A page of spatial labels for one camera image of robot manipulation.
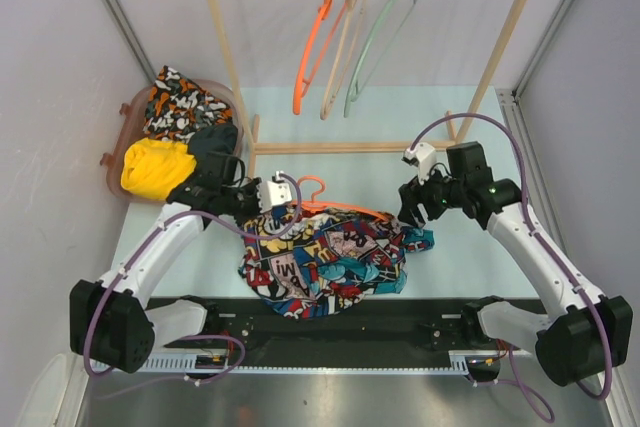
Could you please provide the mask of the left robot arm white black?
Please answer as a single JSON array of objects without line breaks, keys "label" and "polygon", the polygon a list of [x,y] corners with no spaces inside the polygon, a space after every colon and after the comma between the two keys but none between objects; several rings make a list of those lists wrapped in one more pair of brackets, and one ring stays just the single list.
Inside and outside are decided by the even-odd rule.
[{"label": "left robot arm white black", "polygon": [[228,229],[260,211],[260,179],[238,180],[242,160],[210,154],[167,196],[147,237],[98,280],[80,280],[70,292],[70,346],[90,375],[93,362],[136,372],[151,352],[189,337],[214,344],[220,321],[205,301],[186,297],[151,309],[151,295],[180,253],[211,222]]}]

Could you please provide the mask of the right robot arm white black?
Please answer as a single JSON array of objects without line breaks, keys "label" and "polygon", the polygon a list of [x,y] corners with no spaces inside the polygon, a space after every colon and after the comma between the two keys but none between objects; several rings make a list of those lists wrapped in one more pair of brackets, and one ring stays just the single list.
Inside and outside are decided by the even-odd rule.
[{"label": "right robot arm white black", "polygon": [[477,142],[446,150],[447,172],[435,148],[418,143],[403,154],[417,174],[399,189],[402,222],[421,227],[450,209],[461,210],[516,262],[544,307],[541,314],[489,296],[462,310],[461,335],[473,348],[499,339],[535,355],[559,386],[578,383],[627,360],[633,310],[621,296],[608,297],[559,251],[522,191],[496,180]]}]

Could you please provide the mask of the comic print shorts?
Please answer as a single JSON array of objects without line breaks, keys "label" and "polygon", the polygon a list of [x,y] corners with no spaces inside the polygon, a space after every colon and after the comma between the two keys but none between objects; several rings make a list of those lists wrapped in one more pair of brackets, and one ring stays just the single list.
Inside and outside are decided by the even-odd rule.
[{"label": "comic print shorts", "polygon": [[435,246],[433,232],[385,212],[302,210],[283,237],[244,238],[240,278],[289,319],[336,315],[367,296],[405,287],[407,256]]}]

